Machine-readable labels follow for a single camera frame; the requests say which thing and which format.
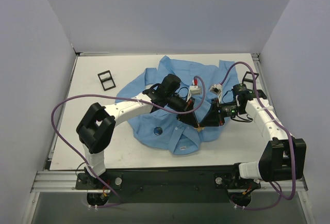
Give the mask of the blue button-up shirt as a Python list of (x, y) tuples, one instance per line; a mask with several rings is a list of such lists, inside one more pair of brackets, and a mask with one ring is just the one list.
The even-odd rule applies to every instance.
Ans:
[[(170, 59), (164, 56), (156, 68), (146, 68), (142, 74), (128, 83), (118, 93), (118, 97), (133, 98), (146, 86), (161, 83), (168, 74), (175, 74), (181, 80), (182, 87), (191, 85), (194, 76), (202, 78), (206, 88), (216, 83), (223, 83), (227, 92), (239, 83), (236, 69), (231, 61), (219, 61), (218, 66), (203, 65), (198, 62)], [(206, 127), (198, 132), (193, 127), (176, 119), (176, 115), (164, 110), (140, 115), (128, 120), (134, 137), (142, 144), (169, 150), (174, 155), (186, 155), (199, 150), (201, 143), (219, 138), (223, 127)], [(154, 134), (155, 127), (161, 127), (161, 135)]]

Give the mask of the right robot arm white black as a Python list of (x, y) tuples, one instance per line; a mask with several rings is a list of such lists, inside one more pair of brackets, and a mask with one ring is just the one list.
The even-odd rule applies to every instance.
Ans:
[(211, 107), (199, 127), (222, 126), (225, 118), (248, 114), (258, 127), (266, 147), (257, 162), (239, 163), (239, 176), (265, 182), (301, 179), (304, 171), (306, 143), (287, 135), (262, 90), (253, 91), (245, 84), (232, 88), (233, 101), (220, 103), (212, 99)]

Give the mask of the red maple leaf brooch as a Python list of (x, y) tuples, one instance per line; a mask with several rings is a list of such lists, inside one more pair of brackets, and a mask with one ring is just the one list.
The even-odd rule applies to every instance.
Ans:
[(198, 126), (198, 127), (195, 127), (194, 129), (197, 130), (198, 132), (200, 132), (200, 131), (204, 130), (205, 127)]

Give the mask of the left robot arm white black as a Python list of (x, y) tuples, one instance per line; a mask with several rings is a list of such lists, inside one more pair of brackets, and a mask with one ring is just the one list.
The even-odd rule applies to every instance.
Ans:
[(93, 188), (101, 188), (107, 181), (104, 150), (110, 144), (114, 128), (139, 115), (153, 113), (161, 107), (169, 107), (179, 112), (177, 118), (194, 128), (199, 126), (192, 112), (194, 100), (184, 100), (175, 91), (181, 80), (168, 74), (160, 84), (155, 84), (134, 97), (133, 101), (123, 101), (109, 106), (92, 104), (76, 128), (83, 144), (87, 165), (84, 169), (87, 182)]

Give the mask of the round blue badge pin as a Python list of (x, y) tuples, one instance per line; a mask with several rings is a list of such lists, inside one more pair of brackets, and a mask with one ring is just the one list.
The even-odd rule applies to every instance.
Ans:
[(154, 134), (155, 134), (155, 135), (158, 136), (158, 135), (161, 135), (162, 133), (163, 133), (163, 130), (162, 130), (161, 127), (158, 126), (158, 127), (155, 127), (155, 128), (154, 128)]

